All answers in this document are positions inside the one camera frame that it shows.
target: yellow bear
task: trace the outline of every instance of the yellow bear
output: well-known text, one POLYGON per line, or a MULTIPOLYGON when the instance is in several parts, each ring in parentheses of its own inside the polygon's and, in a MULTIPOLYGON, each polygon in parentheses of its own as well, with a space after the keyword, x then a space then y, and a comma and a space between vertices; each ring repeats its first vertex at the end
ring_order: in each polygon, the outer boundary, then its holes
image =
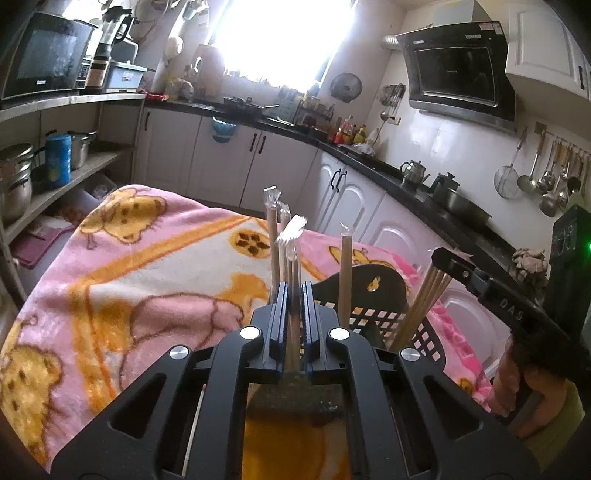
POLYGON ((93 234, 101 230, 123 244, 134 244, 165 210, 166 200, 162 197, 137 195, 133 188, 117 190, 92 211, 79 228, 88 235, 89 249, 96 247, 93 234))
POLYGON ((43 428, 50 390, 61 378, 61 364, 52 353, 16 346, 2 370, 0 407, 4 416, 40 465, 47 463, 43 428))

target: metal spoon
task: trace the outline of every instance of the metal spoon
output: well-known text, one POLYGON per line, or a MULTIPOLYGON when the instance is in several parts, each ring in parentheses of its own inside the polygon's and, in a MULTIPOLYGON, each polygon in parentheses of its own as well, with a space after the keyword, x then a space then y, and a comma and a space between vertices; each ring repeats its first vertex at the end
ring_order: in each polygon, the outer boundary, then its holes
POLYGON ((581 166, 583 165, 583 163, 585 166, 585 174, 583 176, 583 183, 582 183, 579 191, 573 193, 570 196, 569 202, 566 204, 567 209, 571 208, 573 205, 579 205, 581 207, 585 206, 584 193, 585 193, 585 187, 587 184, 587 177, 589 175, 589 162, 587 161, 587 159, 581 159, 581 166))
POLYGON ((566 181, 566 189, 569 193, 569 197, 577 193, 581 189, 581 175, 583 174, 583 157, 580 153, 577 153, 579 159, 579 173, 576 176, 569 177, 566 181))
POLYGON ((552 150, 550 152, 550 158, 546 165, 546 170, 536 184, 536 190, 540 193, 548 193, 554 189, 556 184, 556 177, 554 177, 553 171, 556 161, 562 152, 562 143, 558 140, 554 140, 552 143, 552 150))
POLYGON ((522 175, 517 179, 517 186, 522 192, 526 193, 533 193, 535 191, 535 187, 537 185, 537 181, 534 180, 534 172, 535 168, 538 165, 538 160, 540 159, 540 155, 542 154, 542 150, 544 149, 544 143, 546 140, 546 130, 542 132, 540 135, 540 142, 538 143, 538 150, 535 153, 534 164, 531 166, 530 175, 522 175))
POLYGON ((556 210, 558 209, 558 198, 556 196, 556 192, 548 192, 542 195, 542 199, 540 201, 540 210, 542 213, 550 218, 554 218, 556 215, 556 210))
POLYGON ((569 179, 569 168, 573 159, 574 145, 571 145, 567 150, 568 152, 566 155, 566 164, 562 165, 562 171, 560 172, 560 178, 564 181, 567 181, 569 179))

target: silver screw head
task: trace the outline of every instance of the silver screw head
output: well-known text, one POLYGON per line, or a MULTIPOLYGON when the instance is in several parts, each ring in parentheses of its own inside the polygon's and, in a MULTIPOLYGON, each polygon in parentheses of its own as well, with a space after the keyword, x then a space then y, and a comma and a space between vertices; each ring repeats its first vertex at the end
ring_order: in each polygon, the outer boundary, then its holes
POLYGON ((335 339, 335 340, 345 340, 347 338, 349 338, 349 331, 342 328, 342 327, 337 327, 337 328, 333 328, 330 332, 329 335, 331 338, 335 339))
POLYGON ((244 338, 245 340, 253 340, 256 337, 258 337, 260 334, 261 334, 261 331, 252 325, 244 327, 242 330, 240 330, 240 336, 242 338, 244 338))
POLYGON ((419 358, 421 358, 421 354, 418 353, 414 348, 405 348, 402 352, 400 352, 400 356, 407 362, 416 362, 419 358))
POLYGON ((182 345, 177 345, 170 349, 170 356, 175 360, 182 360, 189 354, 189 349, 182 345))

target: window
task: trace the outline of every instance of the window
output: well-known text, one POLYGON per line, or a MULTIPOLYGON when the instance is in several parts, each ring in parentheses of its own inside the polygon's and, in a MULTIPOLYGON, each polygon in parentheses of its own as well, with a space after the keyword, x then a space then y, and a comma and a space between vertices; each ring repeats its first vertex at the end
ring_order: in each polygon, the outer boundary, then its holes
POLYGON ((226 68, 305 92, 321 80, 353 20, 355 0, 230 0, 210 44, 226 68))

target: blender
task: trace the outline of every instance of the blender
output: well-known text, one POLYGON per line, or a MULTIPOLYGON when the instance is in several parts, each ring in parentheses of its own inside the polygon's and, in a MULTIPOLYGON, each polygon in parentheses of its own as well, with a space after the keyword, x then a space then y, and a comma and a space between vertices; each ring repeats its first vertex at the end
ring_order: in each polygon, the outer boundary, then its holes
POLYGON ((86 88, 101 89, 107 75, 109 62, 111 61, 111 49, 114 44, 123 41, 131 25, 134 22, 131 9, 123 7, 111 7, 103 14, 103 35, 96 49, 96 54, 90 66, 86 88), (121 27, 125 25, 125 31, 119 34, 121 27))

